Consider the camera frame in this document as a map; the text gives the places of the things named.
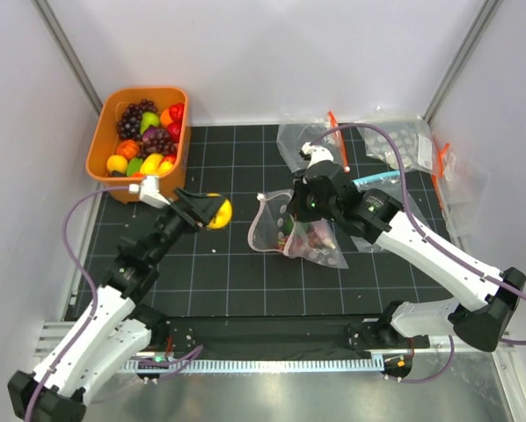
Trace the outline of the yellow lemon toy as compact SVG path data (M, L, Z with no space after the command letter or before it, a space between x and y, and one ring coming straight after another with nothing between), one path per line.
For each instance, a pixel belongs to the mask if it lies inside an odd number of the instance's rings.
M214 218L208 224L208 229L223 229L230 223L233 216L233 208L228 199L223 199L224 202L219 207Z

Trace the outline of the small red grape bunch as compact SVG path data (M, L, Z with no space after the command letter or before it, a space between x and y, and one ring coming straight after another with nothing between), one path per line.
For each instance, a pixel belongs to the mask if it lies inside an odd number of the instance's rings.
M283 254L289 258L315 258L317 252L309 246L308 233L294 233L289 235Z

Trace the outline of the pink zip dotted bag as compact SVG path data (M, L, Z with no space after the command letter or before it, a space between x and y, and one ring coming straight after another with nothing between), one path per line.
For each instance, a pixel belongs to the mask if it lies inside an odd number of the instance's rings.
M320 266L348 269L327 221L296 222L288 212L292 196L292 190L257 194L259 209L248 230L249 246L257 252L277 252Z

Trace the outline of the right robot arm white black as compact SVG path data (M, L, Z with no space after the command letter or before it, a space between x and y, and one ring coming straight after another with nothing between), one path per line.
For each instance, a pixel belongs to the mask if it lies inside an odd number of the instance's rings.
M417 267L452 297L438 302L394 301L367 329L384 346L400 347L417 336L456 335L467 345L492 352L501 342L526 277L502 271L459 250L380 189L359 190L330 161L312 165L293 182L289 213L298 222L327 220Z

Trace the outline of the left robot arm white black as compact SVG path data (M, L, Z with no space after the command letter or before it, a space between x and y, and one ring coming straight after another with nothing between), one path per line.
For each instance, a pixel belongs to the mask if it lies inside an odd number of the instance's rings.
M143 304L159 276L158 265L184 235L220 229L231 220L230 201L217 193L176 190L167 200L153 188L140 199L157 209L154 222L133 222L117 246L105 278L87 271L91 301L55 349L32 372L16 372L7 389L16 417L24 421L81 421L111 377L141 350L167 343L165 316Z

